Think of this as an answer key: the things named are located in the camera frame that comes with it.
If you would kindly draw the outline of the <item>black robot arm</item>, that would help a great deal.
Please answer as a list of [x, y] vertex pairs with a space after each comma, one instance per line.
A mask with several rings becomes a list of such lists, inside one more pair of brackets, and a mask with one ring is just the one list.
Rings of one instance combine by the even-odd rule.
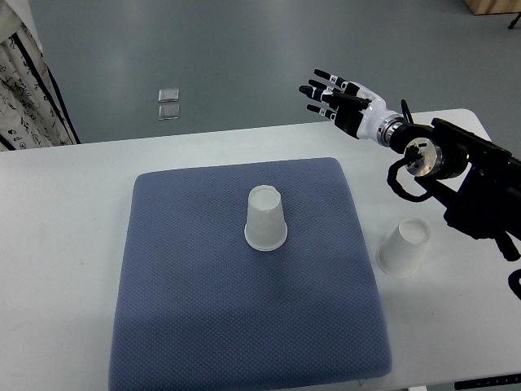
[[399, 117], [379, 127], [378, 141], [402, 155], [387, 172], [400, 198], [438, 200], [448, 226], [520, 259], [520, 161], [510, 152], [440, 118], [419, 125]]

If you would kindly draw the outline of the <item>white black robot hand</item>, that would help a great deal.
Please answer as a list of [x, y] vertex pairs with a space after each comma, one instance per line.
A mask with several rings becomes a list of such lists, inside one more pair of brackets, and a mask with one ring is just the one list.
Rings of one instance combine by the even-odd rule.
[[347, 135], [372, 139], [383, 144], [383, 129], [397, 114], [374, 91], [342, 77], [316, 69], [316, 80], [299, 87], [299, 92], [312, 101], [310, 112], [332, 121]]

